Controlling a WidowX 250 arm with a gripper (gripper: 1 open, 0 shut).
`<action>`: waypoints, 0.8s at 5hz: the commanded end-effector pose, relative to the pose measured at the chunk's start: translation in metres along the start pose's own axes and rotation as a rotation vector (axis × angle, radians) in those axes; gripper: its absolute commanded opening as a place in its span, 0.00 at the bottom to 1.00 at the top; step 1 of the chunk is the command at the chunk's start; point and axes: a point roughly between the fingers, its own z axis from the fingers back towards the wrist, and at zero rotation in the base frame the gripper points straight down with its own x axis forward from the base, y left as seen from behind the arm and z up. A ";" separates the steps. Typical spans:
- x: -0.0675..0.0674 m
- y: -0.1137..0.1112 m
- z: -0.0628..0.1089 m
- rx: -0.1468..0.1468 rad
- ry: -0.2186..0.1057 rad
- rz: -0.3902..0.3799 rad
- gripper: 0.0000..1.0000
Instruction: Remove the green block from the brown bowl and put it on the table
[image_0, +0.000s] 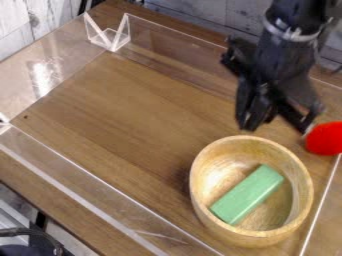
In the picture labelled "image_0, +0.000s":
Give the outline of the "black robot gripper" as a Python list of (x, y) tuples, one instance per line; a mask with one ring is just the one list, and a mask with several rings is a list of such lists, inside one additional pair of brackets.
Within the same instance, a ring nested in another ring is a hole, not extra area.
[(227, 46), (220, 63), (238, 78), (239, 129), (254, 132), (281, 116), (305, 134), (325, 109), (309, 78), (315, 46), (279, 39), (269, 31), (257, 43), (228, 36)]

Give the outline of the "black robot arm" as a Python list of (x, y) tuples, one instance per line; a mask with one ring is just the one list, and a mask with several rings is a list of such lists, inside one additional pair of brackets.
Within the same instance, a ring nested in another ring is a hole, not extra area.
[(282, 117), (305, 133), (325, 106), (309, 74), (342, 21), (342, 0), (273, 0), (257, 43), (227, 39), (220, 63), (238, 78), (235, 119), (242, 130)]

